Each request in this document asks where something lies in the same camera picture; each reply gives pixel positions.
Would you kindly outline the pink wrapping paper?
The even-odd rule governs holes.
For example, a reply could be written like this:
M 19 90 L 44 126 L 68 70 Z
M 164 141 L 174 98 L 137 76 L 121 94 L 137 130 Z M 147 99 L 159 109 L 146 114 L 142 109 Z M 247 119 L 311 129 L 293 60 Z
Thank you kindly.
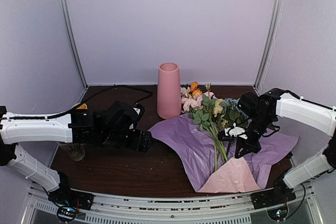
M 232 145 L 228 162 L 219 160 L 219 168 L 215 170 L 214 142 L 188 114 L 159 122 L 149 131 L 178 154 L 197 193 L 247 193 L 264 189 L 272 165 L 289 154 L 298 142 L 297 137 L 276 133 L 260 139 L 260 152 L 239 159 L 234 157 L 235 145 Z

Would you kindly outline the artificial flower bouquet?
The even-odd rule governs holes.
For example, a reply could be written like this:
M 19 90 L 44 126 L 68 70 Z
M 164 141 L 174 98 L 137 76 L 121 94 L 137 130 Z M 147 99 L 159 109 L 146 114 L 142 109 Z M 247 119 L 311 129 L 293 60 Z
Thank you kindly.
M 228 161 L 229 147 L 225 147 L 219 140 L 221 132 L 233 133 L 234 127 L 246 128 L 248 116 L 238 108 L 238 100 L 233 98 L 220 99 L 211 91 L 211 85 L 205 86 L 202 91 L 198 83 L 192 82 L 190 86 L 181 86 L 182 112 L 188 113 L 193 123 L 201 131 L 207 131 L 214 142 L 215 164 L 214 170 L 219 168 L 218 160 Z

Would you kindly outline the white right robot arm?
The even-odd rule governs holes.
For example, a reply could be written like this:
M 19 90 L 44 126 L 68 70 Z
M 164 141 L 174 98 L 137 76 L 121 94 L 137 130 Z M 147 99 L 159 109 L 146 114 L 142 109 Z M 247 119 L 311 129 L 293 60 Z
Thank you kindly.
M 250 123 L 244 129 L 233 126 L 219 133 L 220 141 L 236 140 L 235 158 L 241 158 L 261 150 L 259 139 L 268 137 L 267 128 L 278 118 L 287 118 L 311 126 L 331 139 L 325 149 L 288 170 L 274 183 L 269 192 L 272 203 L 279 204 L 298 185 L 335 169 L 335 107 L 318 104 L 297 94 L 273 88 L 262 95 L 245 93 L 238 101 L 238 108 L 244 112 Z

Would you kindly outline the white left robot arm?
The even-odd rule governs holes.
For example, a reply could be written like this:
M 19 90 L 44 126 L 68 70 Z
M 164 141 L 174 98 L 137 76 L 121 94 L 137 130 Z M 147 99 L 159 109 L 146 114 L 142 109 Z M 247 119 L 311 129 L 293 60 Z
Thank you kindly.
M 76 197 L 67 175 L 43 165 L 29 155 L 21 142 L 59 142 L 126 148 L 146 153 L 154 142 L 149 131 L 136 128 L 144 114 L 141 105 L 116 101 L 108 109 L 90 111 L 75 105 L 68 111 L 49 115 L 10 113 L 1 107 L 1 166 L 9 166 L 43 188 L 64 205 Z

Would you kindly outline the pink vase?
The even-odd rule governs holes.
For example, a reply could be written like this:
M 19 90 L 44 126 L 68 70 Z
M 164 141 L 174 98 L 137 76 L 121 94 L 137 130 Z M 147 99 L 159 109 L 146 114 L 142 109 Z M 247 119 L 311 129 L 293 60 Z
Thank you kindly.
M 180 68 L 175 63 L 163 63 L 158 69 L 157 112 L 162 119 L 181 113 Z

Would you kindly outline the clear printed glass cup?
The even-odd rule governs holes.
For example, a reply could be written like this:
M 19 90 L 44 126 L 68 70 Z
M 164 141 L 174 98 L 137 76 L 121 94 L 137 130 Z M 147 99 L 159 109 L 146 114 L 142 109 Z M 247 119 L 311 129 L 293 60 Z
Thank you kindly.
M 85 157 L 85 149 L 79 143 L 58 142 L 58 146 L 74 161 L 79 162 Z

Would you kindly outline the yellow-inside paper cup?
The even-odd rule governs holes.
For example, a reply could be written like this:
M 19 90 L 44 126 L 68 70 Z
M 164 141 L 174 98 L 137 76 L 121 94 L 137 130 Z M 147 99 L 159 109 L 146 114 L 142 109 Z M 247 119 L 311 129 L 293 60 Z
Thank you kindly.
M 88 107 L 85 103 L 76 103 L 71 108 L 76 110 L 86 110 Z

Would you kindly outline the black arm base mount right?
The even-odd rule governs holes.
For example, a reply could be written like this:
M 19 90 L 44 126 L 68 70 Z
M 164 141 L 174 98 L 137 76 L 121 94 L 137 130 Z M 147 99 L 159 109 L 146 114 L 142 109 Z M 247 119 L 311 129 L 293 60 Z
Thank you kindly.
M 254 209 L 268 208 L 275 205 L 285 204 L 296 199 L 293 189 L 272 188 L 250 195 Z

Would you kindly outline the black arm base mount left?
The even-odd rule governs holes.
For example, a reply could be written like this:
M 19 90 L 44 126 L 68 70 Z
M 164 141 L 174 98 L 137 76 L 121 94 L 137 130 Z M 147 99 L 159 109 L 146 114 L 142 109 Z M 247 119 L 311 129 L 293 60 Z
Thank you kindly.
M 67 206 L 74 209 L 90 210 L 93 204 L 94 195 L 76 190 L 62 190 L 48 193 L 48 199 L 57 206 Z

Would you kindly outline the aluminium front rail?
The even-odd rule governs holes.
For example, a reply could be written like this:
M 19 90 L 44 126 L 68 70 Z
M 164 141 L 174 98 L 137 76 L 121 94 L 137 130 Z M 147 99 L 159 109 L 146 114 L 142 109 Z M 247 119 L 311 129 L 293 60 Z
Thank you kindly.
M 257 209 L 249 193 L 141 198 L 95 194 L 72 223 L 323 223 L 310 184 L 288 203 Z

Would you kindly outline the aluminium right corner post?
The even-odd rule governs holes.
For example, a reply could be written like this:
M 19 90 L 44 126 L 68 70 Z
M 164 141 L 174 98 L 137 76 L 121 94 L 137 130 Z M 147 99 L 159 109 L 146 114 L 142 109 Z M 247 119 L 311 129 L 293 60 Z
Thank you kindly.
M 262 91 L 262 86 L 265 82 L 272 52 L 274 50 L 276 31 L 281 19 L 283 2 L 284 0 L 274 0 L 266 42 L 257 72 L 257 77 L 254 83 L 254 89 L 258 94 L 260 94 Z

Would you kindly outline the aluminium corner post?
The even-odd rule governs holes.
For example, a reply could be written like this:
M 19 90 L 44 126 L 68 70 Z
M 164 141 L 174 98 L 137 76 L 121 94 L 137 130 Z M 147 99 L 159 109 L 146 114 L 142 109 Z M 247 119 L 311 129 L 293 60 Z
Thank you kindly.
M 284 0 L 274 0 L 266 42 L 257 72 L 257 77 L 254 83 L 254 89 L 258 94 L 260 94 L 262 91 L 262 86 L 265 82 L 272 52 L 274 50 L 276 31 L 281 19 L 283 2 Z
M 79 76 L 81 85 L 84 89 L 86 89 L 88 87 L 88 84 L 87 84 L 86 77 L 85 77 L 82 64 L 79 58 L 78 49 L 77 49 L 77 45 L 76 45 L 76 41 L 74 37 L 74 32 L 73 32 L 72 25 L 71 25 L 70 12 L 68 8 L 67 0 L 60 0 L 60 4 L 61 4 L 62 15 L 63 15 L 64 22 L 65 22 L 66 35 L 67 35 L 67 39 L 69 42 L 71 55 L 74 60 L 75 68 Z

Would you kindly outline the aluminium left corner post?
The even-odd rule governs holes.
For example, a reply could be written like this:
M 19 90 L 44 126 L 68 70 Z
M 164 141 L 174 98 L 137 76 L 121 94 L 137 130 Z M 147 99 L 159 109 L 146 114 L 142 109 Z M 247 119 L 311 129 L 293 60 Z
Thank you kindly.
M 79 76 L 81 85 L 84 89 L 86 89 L 88 87 L 88 84 L 87 84 L 86 77 L 85 77 L 82 64 L 79 58 L 78 49 L 77 49 L 77 45 L 76 45 L 76 41 L 74 37 L 74 32 L 73 32 L 72 25 L 71 25 L 70 12 L 68 8 L 67 0 L 60 0 L 60 4 L 61 4 L 62 15 L 63 15 L 64 22 L 65 22 L 66 35 L 67 35 L 67 39 L 69 42 L 71 55 L 74 60 L 75 68 Z

